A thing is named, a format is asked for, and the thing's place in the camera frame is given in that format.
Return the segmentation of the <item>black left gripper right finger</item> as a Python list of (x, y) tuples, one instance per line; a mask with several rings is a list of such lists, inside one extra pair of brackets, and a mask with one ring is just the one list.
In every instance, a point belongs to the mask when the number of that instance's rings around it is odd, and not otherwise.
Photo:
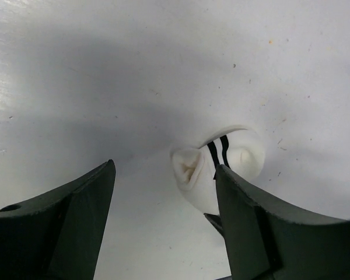
[(224, 165), (215, 176), (233, 279), (350, 279), (350, 220), (285, 202)]

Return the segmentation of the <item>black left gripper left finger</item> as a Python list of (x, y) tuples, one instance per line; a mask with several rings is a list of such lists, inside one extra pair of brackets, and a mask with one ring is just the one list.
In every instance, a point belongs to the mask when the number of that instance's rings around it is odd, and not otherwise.
[(109, 160), (0, 209), (0, 279), (93, 279), (115, 177)]

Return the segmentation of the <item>white sock with black stripes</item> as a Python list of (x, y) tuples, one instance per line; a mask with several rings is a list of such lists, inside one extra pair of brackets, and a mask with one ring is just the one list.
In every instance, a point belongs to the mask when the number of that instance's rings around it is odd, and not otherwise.
[(218, 133), (199, 148), (174, 150), (170, 160), (182, 196), (201, 213), (219, 215), (216, 168), (224, 165), (251, 181), (263, 169), (265, 148), (254, 130), (231, 128)]

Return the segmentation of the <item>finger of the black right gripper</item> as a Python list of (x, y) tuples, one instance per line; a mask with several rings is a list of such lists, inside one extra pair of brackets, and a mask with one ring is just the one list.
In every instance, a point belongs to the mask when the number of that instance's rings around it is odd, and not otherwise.
[(219, 215), (213, 215), (210, 213), (204, 213), (204, 216), (207, 219), (207, 221), (216, 229), (216, 231), (222, 237), (224, 237), (221, 217)]

